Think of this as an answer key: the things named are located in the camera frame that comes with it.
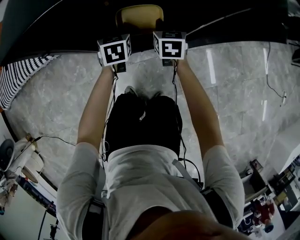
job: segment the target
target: red object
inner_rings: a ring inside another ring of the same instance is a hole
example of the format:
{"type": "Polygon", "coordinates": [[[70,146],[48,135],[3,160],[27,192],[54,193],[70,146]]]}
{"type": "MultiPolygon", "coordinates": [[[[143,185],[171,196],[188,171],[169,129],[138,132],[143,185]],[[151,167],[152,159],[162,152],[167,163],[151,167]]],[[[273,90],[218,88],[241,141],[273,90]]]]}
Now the red object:
{"type": "Polygon", "coordinates": [[[266,202],[266,204],[262,206],[261,203],[258,200],[256,200],[254,204],[255,204],[256,211],[260,212],[261,214],[260,217],[254,218],[255,224],[258,223],[259,221],[261,221],[264,224],[266,220],[271,220],[270,214],[274,215],[275,213],[273,203],[268,204],[268,202],[266,202]]]}

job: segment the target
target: hair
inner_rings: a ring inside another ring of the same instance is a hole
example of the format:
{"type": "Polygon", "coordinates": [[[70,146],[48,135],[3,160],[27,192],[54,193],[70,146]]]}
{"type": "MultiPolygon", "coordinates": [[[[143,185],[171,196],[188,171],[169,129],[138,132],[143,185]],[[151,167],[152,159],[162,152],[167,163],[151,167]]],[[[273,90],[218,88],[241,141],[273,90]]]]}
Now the hair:
{"type": "Polygon", "coordinates": [[[272,223],[268,223],[268,225],[265,227],[264,231],[266,233],[270,233],[274,229],[274,225],[272,223]]]}

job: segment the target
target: wall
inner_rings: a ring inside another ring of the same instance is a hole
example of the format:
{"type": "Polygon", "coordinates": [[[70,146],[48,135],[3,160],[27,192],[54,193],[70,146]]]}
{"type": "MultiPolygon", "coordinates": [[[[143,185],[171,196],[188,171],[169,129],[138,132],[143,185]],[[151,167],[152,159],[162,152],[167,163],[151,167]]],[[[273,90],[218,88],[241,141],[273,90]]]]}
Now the wall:
{"type": "Polygon", "coordinates": [[[4,16],[4,12],[5,12],[7,4],[8,4],[8,0],[2,0],[0,2],[0,22],[3,20],[3,16],[4,16]]]}
{"type": "MultiPolygon", "coordinates": [[[[37,240],[44,212],[45,208],[19,186],[10,206],[5,207],[5,214],[0,216],[0,234],[6,240],[37,240]]],[[[50,224],[55,222],[56,218],[47,213],[40,240],[50,237],[50,224]]],[[[62,229],[55,238],[68,240],[62,229]]]]}

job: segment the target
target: fan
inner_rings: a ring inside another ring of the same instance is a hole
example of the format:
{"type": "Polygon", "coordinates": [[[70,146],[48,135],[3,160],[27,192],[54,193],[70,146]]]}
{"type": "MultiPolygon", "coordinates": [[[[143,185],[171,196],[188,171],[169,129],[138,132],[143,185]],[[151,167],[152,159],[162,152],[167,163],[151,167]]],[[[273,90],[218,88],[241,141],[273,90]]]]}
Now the fan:
{"type": "Polygon", "coordinates": [[[11,165],[15,154],[15,143],[6,139],[0,146],[0,169],[5,172],[11,165]]]}

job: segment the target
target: marble floor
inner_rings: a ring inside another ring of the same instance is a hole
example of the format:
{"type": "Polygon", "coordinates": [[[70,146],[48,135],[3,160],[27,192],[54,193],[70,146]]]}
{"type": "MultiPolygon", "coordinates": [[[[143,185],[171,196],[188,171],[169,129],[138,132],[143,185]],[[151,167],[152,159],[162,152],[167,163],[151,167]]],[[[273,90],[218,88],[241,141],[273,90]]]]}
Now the marble floor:
{"type": "MultiPolygon", "coordinates": [[[[271,43],[268,62],[269,83],[279,94],[286,92],[284,104],[266,84],[268,50],[265,42],[235,42],[197,47],[187,55],[218,113],[225,146],[237,170],[241,172],[249,161],[258,159],[266,177],[273,174],[268,154],[276,134],[300,117],[300,68],[291,65],[292,48],[271,43]]],[[[95,54],[63,55],[40,70],[6,112],[17,136],[28,132],[75,143],[81,114],[100,71],[95,54]]],[[[172,67],[162,67],[154,51],[135,53],[129,58],[127,72],[119,74],[116,95],[132,85],[149,97],[161,90],[173,98],[172,76],[172,67]]],[[[198,140],[185,96],[177,85],[186,158],[199,166],[203,176],[198,140]]],[[[42,138],[38,148],[45,160],[44,174],[58,186],[74,147],[42,138]]],[[[196,177],[196,170],[187,165],[196,177]]]]}

